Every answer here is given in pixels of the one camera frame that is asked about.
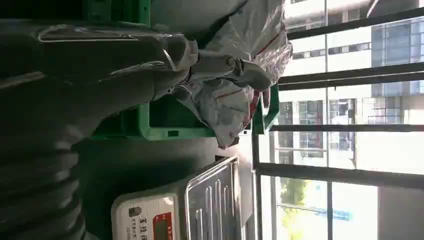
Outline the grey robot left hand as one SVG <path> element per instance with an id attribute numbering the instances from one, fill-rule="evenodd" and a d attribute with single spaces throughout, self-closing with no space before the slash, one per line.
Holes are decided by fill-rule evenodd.
<path id="1" fill-rule="evenodd" d="M 3 19 L 0 150 L 68 149 L 107 117 L 167 94 L 227 146 L 249 114 L 248 90 L 273 82 L 256 63 L 144 24 Z"/>

